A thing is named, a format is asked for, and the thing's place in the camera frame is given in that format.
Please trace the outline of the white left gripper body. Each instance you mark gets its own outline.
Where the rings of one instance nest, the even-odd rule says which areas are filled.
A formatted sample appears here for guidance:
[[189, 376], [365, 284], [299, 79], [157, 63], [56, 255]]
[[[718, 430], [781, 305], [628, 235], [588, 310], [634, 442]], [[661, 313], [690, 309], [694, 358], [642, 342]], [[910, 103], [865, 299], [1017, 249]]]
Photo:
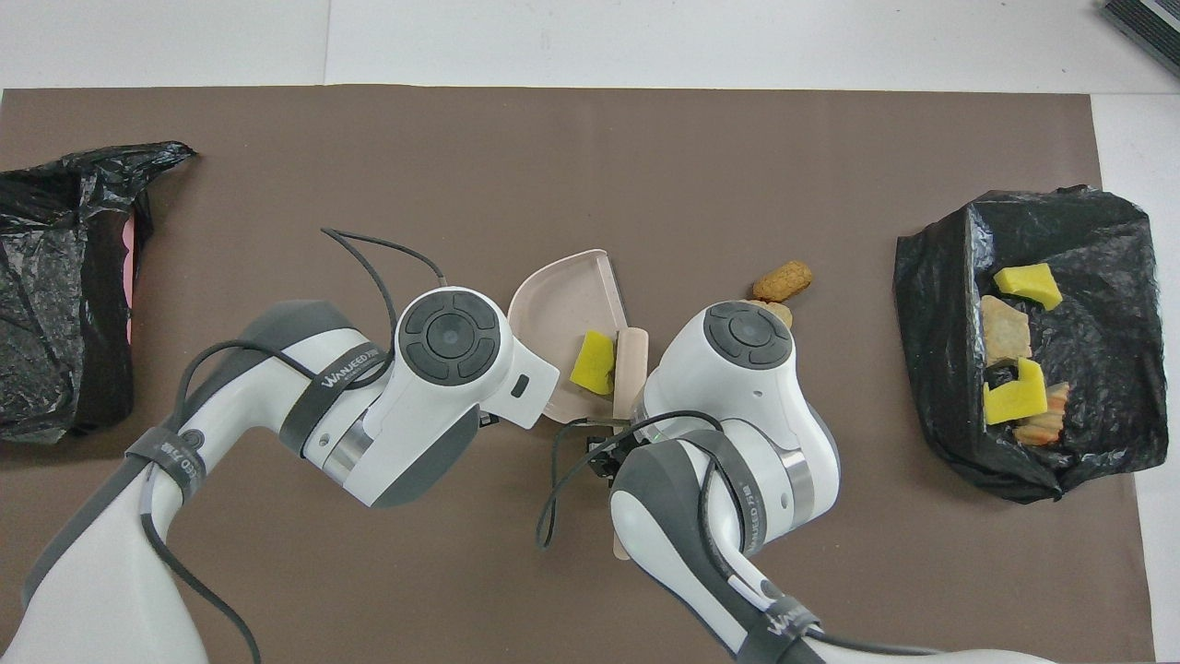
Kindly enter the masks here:
[[531, 429], [544, 415], [560, 381], [560, 370], [549, 364], [519, 338], [507, 346], [510, 362], [496, 392], [496, 415], [523, 429]]

